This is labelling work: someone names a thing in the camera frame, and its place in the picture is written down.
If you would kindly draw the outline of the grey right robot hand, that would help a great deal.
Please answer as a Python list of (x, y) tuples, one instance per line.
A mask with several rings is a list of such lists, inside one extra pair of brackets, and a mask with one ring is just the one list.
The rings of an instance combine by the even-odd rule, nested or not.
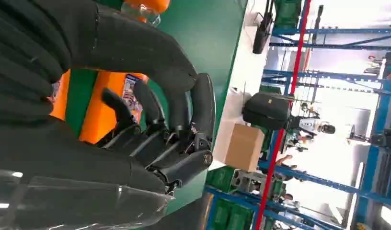
[[(53, 85), (70, 69), (147, 75), (141, 130), (110, 89), (116, 125), (94, 144), (51, 115)], [(213, 160), (215, 96), (181, 46), (158, 28), (93, 0), (0, 0), (1, 230), (130, 229), (152, 225), (174, 190)]]

